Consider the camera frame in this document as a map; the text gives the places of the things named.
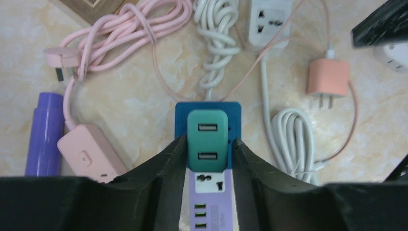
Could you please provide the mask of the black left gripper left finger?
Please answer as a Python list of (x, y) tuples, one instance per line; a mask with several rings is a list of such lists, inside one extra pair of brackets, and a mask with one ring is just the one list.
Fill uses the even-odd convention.
[(2, 177), (3, 231), (176, 231), (187, 137), (108, 183), (87, 177)]

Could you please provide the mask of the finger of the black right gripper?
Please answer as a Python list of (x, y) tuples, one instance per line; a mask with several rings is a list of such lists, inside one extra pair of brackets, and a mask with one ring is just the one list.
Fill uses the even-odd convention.
[(408, 40), (408, 1), (388, 0), (351, 30), (354, 48)]

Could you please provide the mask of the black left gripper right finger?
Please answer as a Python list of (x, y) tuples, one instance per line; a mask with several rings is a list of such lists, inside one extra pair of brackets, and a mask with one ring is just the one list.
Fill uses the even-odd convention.
[(232, 142), (233, 183), (242, 231), (405, 231), (408, 161), (381, 183), (315, 186), (280, 171), (241, 140)]

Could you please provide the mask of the teal charger plug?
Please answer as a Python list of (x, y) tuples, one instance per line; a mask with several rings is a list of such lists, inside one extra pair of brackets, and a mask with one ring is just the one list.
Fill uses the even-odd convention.
[(228, 165), (228, 116), (222, 110), (193, 110), (187, 117), (188, 167), (223, 172)]

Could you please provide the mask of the blue cube socket adapter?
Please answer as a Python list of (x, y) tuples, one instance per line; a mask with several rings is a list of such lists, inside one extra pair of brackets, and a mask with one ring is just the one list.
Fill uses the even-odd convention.
[(193, 110), (222, 110), (228, 116), (228, 165), (232, 168), (232, 141), (242, 136), (242, 108), (238, 102), (180, 102), (175, 107), (174, 136), (187, 135), (187, 117)]

